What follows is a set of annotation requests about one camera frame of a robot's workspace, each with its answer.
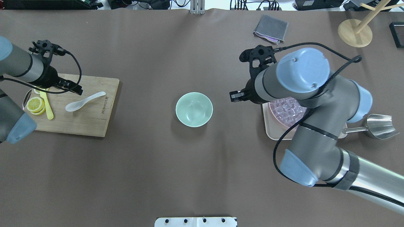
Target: white spoon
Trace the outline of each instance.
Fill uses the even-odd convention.
[[[93,99],[98,98],[98,97],[101,97],[101,96],[104,96],[104,95],[105,95],[105,92],[100,91],[98,93],[95,93],[95,94],[83,99],[83,100],[67,104],[65,109],[66,109],[67,112],[76,111],[76,110],[82,108],[84,106],[84,104],[86,104],[88,101],[93,100]]]

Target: robotic arm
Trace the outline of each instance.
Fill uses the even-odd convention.
[[[66,53],[59,45],[48,40],[33,42],[34,47],[27,53],[0,36],[0,81],[13,80],[4,78],[4,74],[16,77],[38,88],[55,87],[81,95],[80,85],[60,78],[57,71],[50,66],[53,55],[64,56]],[[36,129],[36,123],[4,91],[0,89],[0,143],[16,143]]]
[[[259,45],[245,50],[240,61],[250,63],[251,79],[241,91],[230,92],[232,102],[262,104],[294,97],[308,108],[280,169],[274,159],[277,170],[301,185],[348,191],[404,215],[404,176],[336,146],[345,123],[357,122],[369,112],[371,94],[339,75],[343,68],[331,72],[319,50],[302,48],[277,62],[274,54],[283,49]],[[255,60],[260,61],[258,67],[253,67]],[[319,180],[326,184],[316,184]]]

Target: mint green bowl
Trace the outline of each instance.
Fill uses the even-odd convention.
[[[178,100],[175,114],[184,125],[196,128],[206,124],[212,117],[213,105],[206,95],[191,92]]]

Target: round wooden base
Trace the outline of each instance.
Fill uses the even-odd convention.
[[[360,22],[361,21],[357,19],[349,19],[339,24],[339,37],[341,37],[346,44],[354,47],[364,47],[369,45],[372,41],[372,30],[368,25],[366,25],[362,31],[355,34],[354,29]]]

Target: white floor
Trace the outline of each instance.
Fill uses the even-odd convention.
[[[232,0],[232,8],[234,8],[234,2],[237,0]],[[111,9],[109,7],[109,4],[107,2],[107,0],[98,0],[98,2],[102,2],[104,7],[100,8],[100,10],[108,10]],[[188,2],[188,0],[177,0],[178,4],[183,5],[184,2]],[[258,8],[258,6],[260,5],[260,0],[248,0],[248,2],[251,3],[247,3],[247,7],[249,8],[249,10],[256,10]],[[283,11],[296,11],[296,9],[292,6],[292,3],[295,2],[295,0],[277,0],[277,2],[279,3],[281,9]],[[175,4],[175,2],[173,2],[173,5],[171,7],[171,9],[179,9],[180,7],[177,6],[177,4]],[[141,6],[146,8],[146,3],[139,3]],[[268,2],[264,2],[261,5],[261,10],[263,10],[264,7],[268,7]],[[190,3],[186,6],[183,7],[183,9],[190,9]],[[139,5],[136,6],[128,6],[126,7],[127,9],[132,9],[132,10],[145,10],[143,8],[141,8]],[[205,9],[211,9],[211,8],[219,8],[219,9],[230,9],[230,0],[205,0]],[[324,11],[345,11],[343,6],[339,7],[339,8],[332,8],[332,9],[324,9]],[[391,10],[392,12],[403,12],[402,9],[400,8],[394,8]]]

